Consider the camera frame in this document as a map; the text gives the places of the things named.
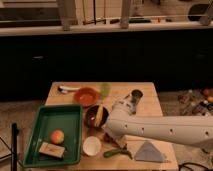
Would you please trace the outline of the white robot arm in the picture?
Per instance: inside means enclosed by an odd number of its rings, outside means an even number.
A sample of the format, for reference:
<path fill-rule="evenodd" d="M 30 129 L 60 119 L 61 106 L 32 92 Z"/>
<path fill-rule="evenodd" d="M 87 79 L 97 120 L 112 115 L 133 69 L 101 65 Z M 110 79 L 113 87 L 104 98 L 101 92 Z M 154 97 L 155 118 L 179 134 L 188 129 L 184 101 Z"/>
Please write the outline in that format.
<path fill-rule="evenodd" d="M 119 141 L 125 135 L 144 137 L 213 150 L 213 116 L 137 116 L 136 105 L 116 101 L 106 120 L 105 132 Z"/>

